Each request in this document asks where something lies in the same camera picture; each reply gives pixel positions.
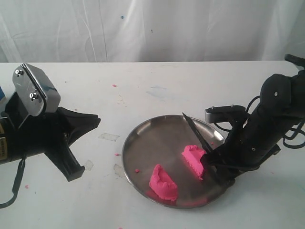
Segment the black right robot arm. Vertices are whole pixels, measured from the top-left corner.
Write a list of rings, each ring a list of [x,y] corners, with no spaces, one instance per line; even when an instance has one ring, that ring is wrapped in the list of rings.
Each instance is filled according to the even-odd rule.
[[[210,107],[205,110],[208,123],[229,122],[232,126],[224,143],[203,155],[202,178],[210,175],[228,186],[245,172],[257,170],[280,151],[278,142],[304,134],[305,60],[291,54],[285,60],[301,67],[298,74],[273,74],[265,80],[252,113],[240,105]]]

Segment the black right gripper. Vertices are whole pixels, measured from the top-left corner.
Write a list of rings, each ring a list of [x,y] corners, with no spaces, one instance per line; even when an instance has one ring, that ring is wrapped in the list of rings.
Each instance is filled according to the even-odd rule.
[[[280,152],[281,119],[249,119],[231,123],[224,143],[204,154],[200,162],[210,166],[211,177],[222,187],[231,187],[245,171],[253,171]]]

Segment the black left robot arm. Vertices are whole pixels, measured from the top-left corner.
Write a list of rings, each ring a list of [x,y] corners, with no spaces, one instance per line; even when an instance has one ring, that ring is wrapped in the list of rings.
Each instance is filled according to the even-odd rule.
[[[9,99],[1,115],[1,164],[44,153],[68,181],[83,175],[85,167],[79,164],[70,146],[98,127],[101,121],[98,115],[58,107],[55,112],[31,116],[17,93]]]

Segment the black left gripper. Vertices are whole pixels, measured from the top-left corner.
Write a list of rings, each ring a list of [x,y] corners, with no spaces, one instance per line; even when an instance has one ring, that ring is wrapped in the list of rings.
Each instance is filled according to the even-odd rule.
[[[98,115],[78,113],[58,106],[54,113],[29,116],[17,128],[12,120],[11,97],[1,112],[1,164],[44,153],[68,182],[80,178],[85,167],[78,163],[69,146],[98,127],[101,121]]]

